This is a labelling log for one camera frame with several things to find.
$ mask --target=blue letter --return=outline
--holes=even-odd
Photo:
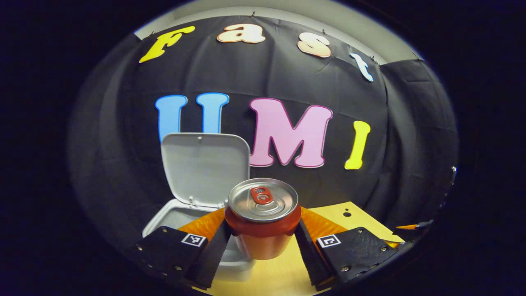
[[[349,53],[355,60],[356,60],[356,63],[358,64],[358,68],[360,68],[360,72],[362,73],[362,75],[365,77],[365,79],[369,80],[370,82],[372,82],[372,75],[369,74],[369,72],[367,72],[367,63],[364,62],[362,59],[361,59],[361,56],[355,54],[355,53]]]
[[[181,108],[188,103],[183,95],[168,95],[157,99],[155,108],[159,110],[159,140],[167,134],[178,133],[181,126]]]
[[[228,95],[204,93],[197,96],[197,104],[203,106],[203,133],[221,132],[221,109],[228,103]]]

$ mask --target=container lid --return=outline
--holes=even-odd
[[[236,135],[168,134],[161,155],[172,194],[196,209],[222,208],[230,190],[250,178],[250,148]]]
[[[241,218],[272,222],[287,216],[296,208],[298,194],[283,181],[256,178],[237,184],[228,195],[228,204]]]

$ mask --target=open lid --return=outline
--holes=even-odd
[[[161,155],[172,194],[196,209],[222,208],[232,188],[250,178],[250,148],[236,135],[168,134]]]

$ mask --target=yellow letter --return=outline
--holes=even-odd
[[[367,140],[367,134],[371,131],[369,124],[363,121],[355,121],[355,143],[352,146],[351,157],[345,162],[346,170],[357,170],[361,168],[363,161],[363,150],[365,149],[365,142]]]
[[[193,32],[194,30],[194,26],[189,26],[157,37],[157,41],[153,44],[150,50],[148,50],[146,55],[140,58],[139,63],[151,60],[156,57],[160,57],[162,54],[164,54],[163,47],[165,45],[168,47],[174,45],[179,40],[179,38],[181,38],[181,33],[188,34]]]
[[[299,50],[304,53],[312,54],[319,57],[330,57],[331,52],[329,41],[323,36],[319,36],[313,33],[301,33],[299,34],[301,41],[298,41]]]
[[[220,42],[238,42],[246,43],[260,43],[265,40],[261,34],[263,28],[252,24],[238,24],[225,28],[226,32],[217,35],[217,40]]]

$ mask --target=white plastic container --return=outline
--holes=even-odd
[[[160,226],[177,229],[223,208],[230,190],[250,178],[250,148],[230,134],[168,134],[161,143],[168,185],[175,199],[166,203],[143,229],[143,237]],[[230,237],[214,279],[246,281],[254,260]]]

